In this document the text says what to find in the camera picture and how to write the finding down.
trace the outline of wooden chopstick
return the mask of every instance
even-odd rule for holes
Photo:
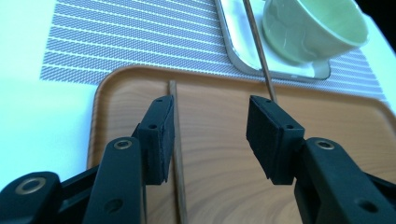
[[[260,64],[262,65],[262,72],[265,78],[265,84],[270,93],[271,100],[277,103],[275,88],[271,80],[270,71],[268,69],[268,64],[265,59],[264,49],[262,48],[262,41],[260,40],[259,31],[257,30],[256,20],[254,19],[254,14],[253,10],[251,9],[250,1],[244,0],[244,5],[247,12],[248,23],[250,24],[250,30],[253,34],[254,45],[256,46],[257,53],[259,54]]]
[[[175,148],[174,148],[174,170],[177,184],[177,208],[178,219],[181,224],[187,224],[186,190],[184,186],[183,160],[181,155],[180,123],[177,107],[177,84],[174,80],[169,81],[169,92],[174,97],[174,120],[175,120]]]

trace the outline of green cup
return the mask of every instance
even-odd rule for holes
[[[368,41],[353,0],[267,0],[262,25],[271,48],[291,63],[329,60]]]

